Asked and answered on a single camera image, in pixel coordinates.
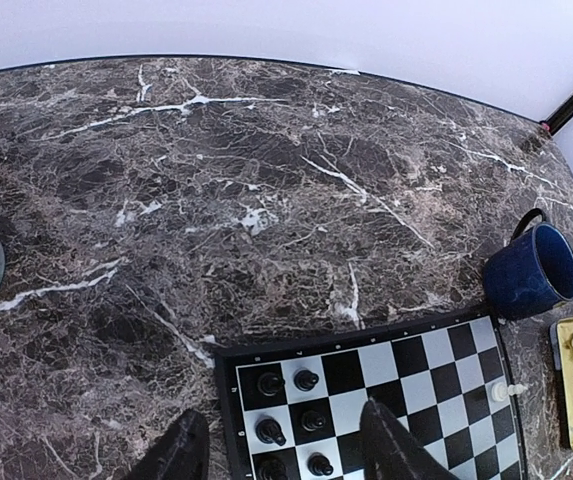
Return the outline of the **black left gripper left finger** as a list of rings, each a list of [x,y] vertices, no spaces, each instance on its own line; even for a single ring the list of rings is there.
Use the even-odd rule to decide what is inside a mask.
[[[207,479],[209,458],[208,422],[202,413],[187,409],[131,468],[125,479]]]

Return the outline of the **black and white chessboard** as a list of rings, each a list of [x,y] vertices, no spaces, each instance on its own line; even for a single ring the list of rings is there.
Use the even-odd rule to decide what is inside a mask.
[[[480,310],[215,354],[236,479],[360,479],[360,415],[375,400],[460,479],[527,475],[495,320]]]

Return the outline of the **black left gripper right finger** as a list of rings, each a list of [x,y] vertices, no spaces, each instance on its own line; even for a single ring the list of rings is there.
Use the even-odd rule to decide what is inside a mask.
[[[360,436],[365,479],[456,479],[374,398],[363,406]]]

